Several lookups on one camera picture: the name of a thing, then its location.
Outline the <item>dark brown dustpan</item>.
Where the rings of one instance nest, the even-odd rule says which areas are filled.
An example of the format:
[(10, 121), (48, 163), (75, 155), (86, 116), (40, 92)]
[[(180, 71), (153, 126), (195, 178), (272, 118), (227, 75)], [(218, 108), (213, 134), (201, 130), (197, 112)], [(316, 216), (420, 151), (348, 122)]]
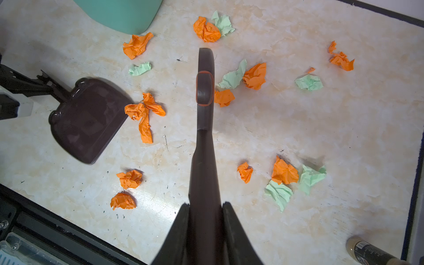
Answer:
[(124, 108), (130, 96), (103, 78), (84, 77), (68, 91), (46, 73), (38, 76), (52, 83), (59, 106), (49, 116), (57, 143), (78, 161), (93, 164), (128, 117)]

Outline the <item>dark brown hand brush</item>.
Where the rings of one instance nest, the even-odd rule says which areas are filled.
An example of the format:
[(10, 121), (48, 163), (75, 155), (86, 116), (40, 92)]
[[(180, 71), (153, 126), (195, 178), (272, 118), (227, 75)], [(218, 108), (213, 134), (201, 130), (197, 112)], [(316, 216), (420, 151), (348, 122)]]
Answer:
[(213, 144), (214, 55), (201, 48), (196, 78), (197, 142), (189, 184), (187, 255), (192, 265), (223, 264), (223, 214)]

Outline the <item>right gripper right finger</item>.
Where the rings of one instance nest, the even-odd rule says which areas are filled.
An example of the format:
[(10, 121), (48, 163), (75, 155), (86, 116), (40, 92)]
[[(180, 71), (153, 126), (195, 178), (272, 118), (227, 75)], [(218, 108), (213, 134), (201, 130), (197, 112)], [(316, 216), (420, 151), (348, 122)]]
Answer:
[(225, 265), (262, 265), (231, 203), (223, 204)]

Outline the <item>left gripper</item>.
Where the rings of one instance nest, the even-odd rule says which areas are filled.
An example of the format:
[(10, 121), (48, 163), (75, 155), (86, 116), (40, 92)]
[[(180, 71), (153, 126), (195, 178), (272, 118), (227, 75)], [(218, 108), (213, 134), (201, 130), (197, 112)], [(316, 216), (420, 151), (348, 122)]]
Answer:
[(29, 117), (34, 101), (31, 97), (53, 93), (53, 79), (43, 72), (36, 79), (26, 77), (1, 64), (1, 119)]

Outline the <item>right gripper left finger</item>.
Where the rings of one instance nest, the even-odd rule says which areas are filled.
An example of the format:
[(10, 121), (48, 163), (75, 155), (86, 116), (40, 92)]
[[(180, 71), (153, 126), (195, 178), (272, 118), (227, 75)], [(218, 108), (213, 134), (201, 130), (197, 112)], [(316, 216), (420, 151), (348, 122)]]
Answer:
[(189, 222), (189, 204), (184, 203), (152, 265), (184, 265)]

